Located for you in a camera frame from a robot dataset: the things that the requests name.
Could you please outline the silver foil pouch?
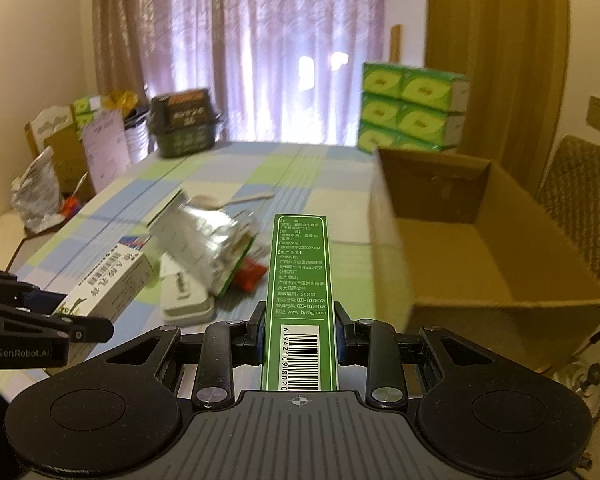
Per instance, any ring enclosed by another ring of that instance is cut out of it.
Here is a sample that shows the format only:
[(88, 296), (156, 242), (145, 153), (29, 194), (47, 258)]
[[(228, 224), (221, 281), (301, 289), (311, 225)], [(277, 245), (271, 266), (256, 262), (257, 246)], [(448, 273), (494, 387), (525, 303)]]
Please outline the silver foil pouch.
[(229, 214), (198, 209), (188, 201), (184, 191), (176, 192), (149, 221), (148, 231), (209, 294), (221, 297), (259, 234), (258, 222), (249, 210)]

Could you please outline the red snack packet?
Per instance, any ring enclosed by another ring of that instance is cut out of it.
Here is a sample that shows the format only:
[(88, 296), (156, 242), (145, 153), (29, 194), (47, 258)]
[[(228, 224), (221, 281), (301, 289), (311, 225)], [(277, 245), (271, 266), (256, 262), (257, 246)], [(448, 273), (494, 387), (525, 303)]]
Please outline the red snack packet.
[(230, 284), (251, 294), (258, 287), (266, 272), (268, 272), (266, 266), (246, 257), (238, 266)]

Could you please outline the beige plastic spoon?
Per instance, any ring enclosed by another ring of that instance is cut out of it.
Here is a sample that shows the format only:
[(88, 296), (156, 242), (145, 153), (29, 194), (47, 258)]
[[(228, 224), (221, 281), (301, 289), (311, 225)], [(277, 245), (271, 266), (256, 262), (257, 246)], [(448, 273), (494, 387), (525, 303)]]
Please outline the beige plastic spoon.
[(189, 205), (203, 210), (219, 210), (228, 205), (243, 204), (249, 202), (260, 202), (261, 200), (270, 200), (275, 196), (274, 193), (258, 193), (247, 196), (233, 197), (229, 200), (220, 200), (211, 195), (195, 195), (189, 201)]

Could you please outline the crinkled white plastic bag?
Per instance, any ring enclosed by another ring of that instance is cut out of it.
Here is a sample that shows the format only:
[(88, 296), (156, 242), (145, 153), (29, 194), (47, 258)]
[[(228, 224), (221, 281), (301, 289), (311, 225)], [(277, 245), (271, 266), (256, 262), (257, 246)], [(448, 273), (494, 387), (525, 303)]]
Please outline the crinkled white plastic bag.
[(48, 146), (21, 177), (12, 181), (12, 209), (26, 230), (33, 234), (47, 231), (65, 220), (60, 212), (64, 198), (53, 165), (53, 154), (53, 149)]

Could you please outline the pink white cardboard box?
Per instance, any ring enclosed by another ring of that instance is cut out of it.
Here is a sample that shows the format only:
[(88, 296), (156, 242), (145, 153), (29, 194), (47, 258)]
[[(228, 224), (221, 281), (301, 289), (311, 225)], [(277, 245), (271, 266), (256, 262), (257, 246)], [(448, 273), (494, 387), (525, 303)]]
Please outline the pink white cardboard box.
[(131, 166), (123, 118), (118, 110), (106, 110), (82, 129), (82, 144), (96, 193)]

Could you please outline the white power adapter plug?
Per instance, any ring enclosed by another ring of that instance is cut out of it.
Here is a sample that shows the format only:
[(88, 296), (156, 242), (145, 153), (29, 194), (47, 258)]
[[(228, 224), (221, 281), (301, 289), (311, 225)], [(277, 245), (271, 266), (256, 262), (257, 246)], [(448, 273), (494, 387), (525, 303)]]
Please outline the white power adapter plug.
[(166, 252), (160, 258), (160, 309), (163, 322), (181, 327), (209, 322), (215, 311), (204, 285)]

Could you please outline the stack of green tissue boxes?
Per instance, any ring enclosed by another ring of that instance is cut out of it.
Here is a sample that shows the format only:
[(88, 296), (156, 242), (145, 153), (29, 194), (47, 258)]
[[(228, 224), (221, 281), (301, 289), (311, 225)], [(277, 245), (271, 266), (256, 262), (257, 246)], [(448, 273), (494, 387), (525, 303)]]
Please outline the stack of green tissue boxes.
[(378, 148), (454, 150), (462, 140), (469, 91), (460, 74), (366, 62), (356, 147), (368, 154)]

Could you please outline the brown cardboard box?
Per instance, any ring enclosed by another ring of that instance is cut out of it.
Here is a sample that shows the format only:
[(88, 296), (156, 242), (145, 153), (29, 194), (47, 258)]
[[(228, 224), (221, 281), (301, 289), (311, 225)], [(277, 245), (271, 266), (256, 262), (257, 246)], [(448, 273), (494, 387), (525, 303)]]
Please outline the brown cardboard box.
[(496, 162), (382, 148), (368, 205), (375, 314), (439, 326), (545, 372), (600, 325), (600, 284)]
[(76, 129), (69, 126), (44, 140), (44, 146), (53, 150), (52, 162), (60, 192), (76, 197), (86, 204), (95, 196), (94, 185), (88, 173), (87, 159)]

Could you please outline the dark green instant noodle bowl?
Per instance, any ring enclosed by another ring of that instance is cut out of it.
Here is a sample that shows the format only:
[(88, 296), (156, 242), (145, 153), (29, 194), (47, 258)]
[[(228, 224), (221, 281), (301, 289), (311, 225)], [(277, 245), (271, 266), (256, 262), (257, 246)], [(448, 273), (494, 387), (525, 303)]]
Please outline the dark green instant noodle bowl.
[(214, 148), (221, 114), (208, 88), (154, 96), (149, 103), (148, 130), (162, 158), (180, 158)]

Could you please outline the long white medicine box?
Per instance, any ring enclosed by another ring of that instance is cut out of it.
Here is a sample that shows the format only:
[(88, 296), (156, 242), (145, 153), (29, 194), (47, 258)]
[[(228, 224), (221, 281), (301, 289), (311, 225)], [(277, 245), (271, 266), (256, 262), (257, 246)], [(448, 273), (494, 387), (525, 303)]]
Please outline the long white medicine box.
[(141, 250), (115, 244), (71, 289), (54, 313), (65, 318), (106, 318), (114, 323), (151, 277), (151, 265)]

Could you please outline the brown cardboard box left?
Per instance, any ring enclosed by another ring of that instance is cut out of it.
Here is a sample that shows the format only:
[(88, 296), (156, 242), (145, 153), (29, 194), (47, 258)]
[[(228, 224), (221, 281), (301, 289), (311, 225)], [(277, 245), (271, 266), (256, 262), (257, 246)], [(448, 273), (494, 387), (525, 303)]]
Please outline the brown cardboard box left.
[(94, 185), (88, 173), (87, 159), (76, 129), (69, 126), (44, 140), (44, 146), (53, 150), (52, 162), (60, 192), (76, 197), (86, 204), (95, 196)]

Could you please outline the purple sheer curtain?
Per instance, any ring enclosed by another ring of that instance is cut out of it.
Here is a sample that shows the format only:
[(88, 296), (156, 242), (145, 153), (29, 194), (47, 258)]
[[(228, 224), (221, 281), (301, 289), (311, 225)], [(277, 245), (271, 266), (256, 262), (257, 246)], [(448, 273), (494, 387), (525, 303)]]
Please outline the purple sheer curtain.
[(210, 91), (236, 141), (352, 146), (385, 0), (92, 0), (99, 91)]

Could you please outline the quilted brown chair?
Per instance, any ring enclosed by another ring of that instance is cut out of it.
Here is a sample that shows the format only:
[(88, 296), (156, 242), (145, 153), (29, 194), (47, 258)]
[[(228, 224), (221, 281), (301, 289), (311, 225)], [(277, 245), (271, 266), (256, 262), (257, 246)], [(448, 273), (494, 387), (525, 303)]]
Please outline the quilted brown chair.
[(600, 146), (577, 136), (562, 138), (538, 202), (580, 250), (600, 284)]

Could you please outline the green medicine box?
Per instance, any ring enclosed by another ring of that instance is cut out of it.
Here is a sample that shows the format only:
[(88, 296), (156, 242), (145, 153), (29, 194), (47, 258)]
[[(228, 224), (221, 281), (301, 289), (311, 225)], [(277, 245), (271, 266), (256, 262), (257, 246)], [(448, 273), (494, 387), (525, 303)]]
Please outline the green medicine box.
[(280, 392), (335, 391), (337, 366), (327, 219), (276, 214), (261, 387)]

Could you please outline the white carved chair back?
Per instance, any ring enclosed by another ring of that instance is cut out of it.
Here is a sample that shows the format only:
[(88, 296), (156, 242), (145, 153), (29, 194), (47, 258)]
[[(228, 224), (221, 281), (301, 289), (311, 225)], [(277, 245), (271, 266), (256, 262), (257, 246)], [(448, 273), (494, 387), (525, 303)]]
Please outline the white carved chair back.
[(33, 158), (44, 151), (44, 141), (53, 134), (63, 131), (76, 133), (76, 122), (70, 106), (54, 105), (41, 110), (40, 114), (27, 122), (24, 135)]

